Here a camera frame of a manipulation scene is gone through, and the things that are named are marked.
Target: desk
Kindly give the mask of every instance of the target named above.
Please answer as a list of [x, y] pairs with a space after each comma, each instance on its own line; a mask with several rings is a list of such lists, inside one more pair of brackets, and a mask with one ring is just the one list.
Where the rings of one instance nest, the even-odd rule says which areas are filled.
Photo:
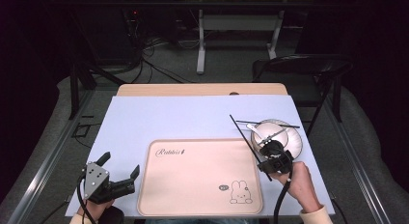
[[[226, 96], [231, 92], [240, 95]], [[112, 99], [89, 160], [96, 161], [102, 154], [111, 152], [111, 159], [103, 167], [110, 172], [112, 182], [129, 178], [135, 166], [141, 166], [141, 175], [135, 181], [137, 191], [117, 199], [116, 207], [127, 217], [145, 218], [136, 208], [148, 145], [156, 139], [240, 138], [229, 114], [236, 119], [274, 118], [302, 126], [292, 99], [281, 84], [123, 85]], [[305, 131], [302, 127], [298, 131], [304, 147], [297, 160], [305, 161], [310, 167], [318, 199], [334, 214]], [[259, 174], [259, 183], [263, 208], [250, 216], [271, 217], [283, 187], [270, 182], [263, 173]], [[78, 201], [72, 199], [66, 215], [75, 213], [78, 206]], [[295, 199], [286, 196], [280, 215], [298, 215], [300, 209]]]
[[275, 52], [284, 11], [276, 14], [237, 15], [237, 14], [204, 14], [199, 10], [199, 55], [197, 73], [205, 72], [205, 30], [259, 30], [274, 31], [271, 43], [267, 44], [270, 59], [276, 58]]

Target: hand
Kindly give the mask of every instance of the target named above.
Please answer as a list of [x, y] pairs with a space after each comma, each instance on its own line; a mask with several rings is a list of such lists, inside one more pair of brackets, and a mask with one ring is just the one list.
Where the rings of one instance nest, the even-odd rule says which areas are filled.
[[[98, 219], [102, 216], [103, 212], [110, 208], [112, 204], [114, 203], [115, 200], [111, 200], [110, 202], [107, 203], [102, 203], [102, 204], [96, 204], [91, 201], [87, 201], [87, 210], [90, 213], [90, 215], [93, 217], [94, 221], [98, 221]], [[84, 215], [84, 210], [80, 207], [78, 209], [77, 214], [79, 215]]]
[[[274, 173], [270, 176], [282, 184], [285, 184], [288, 179], [288, 174]], [[292, 179], [288, 193], [298, 201], [303, 212], [314, 212], [322, 208], [316, 197], [310, 170], [304, 162], [292, 164]]]

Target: bunny drawing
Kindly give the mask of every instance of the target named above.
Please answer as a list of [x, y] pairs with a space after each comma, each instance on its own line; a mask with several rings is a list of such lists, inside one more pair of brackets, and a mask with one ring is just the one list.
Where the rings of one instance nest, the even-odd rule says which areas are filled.
[[248, 204], [252, 203], [252, 197], [245, 181], [232, 182], [232, 204]]

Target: white tabletop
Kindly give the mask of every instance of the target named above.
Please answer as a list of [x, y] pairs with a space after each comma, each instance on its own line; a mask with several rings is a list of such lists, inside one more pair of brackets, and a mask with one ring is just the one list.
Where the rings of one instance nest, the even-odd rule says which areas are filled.
[[[110, 172], [112, 182], [128, 179], [135, 166], [141, 166], [141, 175], [135, 181], [136, 192], [115, 202], [125, 216], [141, 217], [137, 202], [150, 143], [158, 139], [240, 138], [230, 115], [237, 120], [277, 119], [302, 126], [290, 96], [113, 97], [89, 161], [96, 161], [110, 152], [111, 158], [103, 168]], [[241, 127], [249, 137], [250, 131]], [[305, 131], [302, 127], [298, 131], [303, 151], [295, 161], [304, 161], [309, 166], [319, 201], [327, 206], [330, 214], [334, 214]], [[256, 216], [272, 216], [283, 187], [276, 181], [270, 182], [263, 173], [259, 173], [259, 182], [263, 208]], [[78, 207], [78, 201], [72, 199], [67, 216], [72, 216]], [[287, 195], [280, 215], [298, 215], [300, 209], [297, 201]]]

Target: chopstick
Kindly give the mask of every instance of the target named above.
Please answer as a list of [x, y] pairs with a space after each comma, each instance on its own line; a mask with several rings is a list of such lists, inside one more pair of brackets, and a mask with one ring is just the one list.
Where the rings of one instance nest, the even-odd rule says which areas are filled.
[[[255, 124], [255, 125], [261, 124], [260, 122], [251, 122], [251, 121], [236, 121], [236, 122], [238, 122], [238, 123], [245, 123], [245, 124]], [[282, 127], [300, 128], [300, 126], [279, 125], [279, 124], [276, 124], [276, 125], [282, 126]]]

